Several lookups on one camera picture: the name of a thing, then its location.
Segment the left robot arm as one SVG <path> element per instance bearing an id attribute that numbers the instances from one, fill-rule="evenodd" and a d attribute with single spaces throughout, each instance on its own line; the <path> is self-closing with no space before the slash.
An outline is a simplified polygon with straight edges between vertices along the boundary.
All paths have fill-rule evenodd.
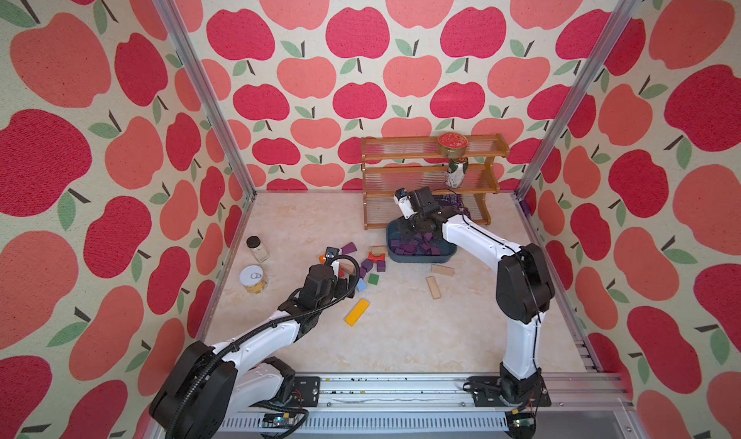
<path id="1" fill-rule="evenodd" d="M 151 418 L 168 438 L 212 438 L 230 410 L 257 406 L 295 415 L 280 435 L 295 433 L 310 413 L 289 404 L 295 371 L 274 354 L 313 330 L 324 311 L 352 298 L 360 270 L 353 257 L 328 248 L 323 263 L 310 267 L 303 286 L 265 322 L 227 342 L 188 346 L 150 404 Z"/>

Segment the purple wedge block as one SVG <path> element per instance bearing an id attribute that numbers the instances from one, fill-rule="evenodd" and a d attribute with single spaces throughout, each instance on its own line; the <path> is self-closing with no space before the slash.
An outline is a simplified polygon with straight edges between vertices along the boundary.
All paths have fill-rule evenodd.
<path id="1" fill-rule="evenodd" d="M 357 246 L 354 242 L 349 242 L 345 246 L 342 247 L 342 254 L 343 255 L 350 255 L 357 251 Z"/>

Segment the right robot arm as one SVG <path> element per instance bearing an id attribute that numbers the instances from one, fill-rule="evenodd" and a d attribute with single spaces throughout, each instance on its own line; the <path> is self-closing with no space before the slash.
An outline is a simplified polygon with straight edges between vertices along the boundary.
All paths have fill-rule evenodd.
<path id="1" fill-rule="evenodd" d="M 443 206 L 429 187 L 398 189 L 394 201 L 404 236 L 430 234 L 476 257 L 496 272 L 496 302 L 508 320 L 507 348 L 500 364 L 504 404 L 526 404 L 544 388 L 540 337 L 555 287 L 542 249 L 505 240 L 476 224 L 456 206 Z"/>

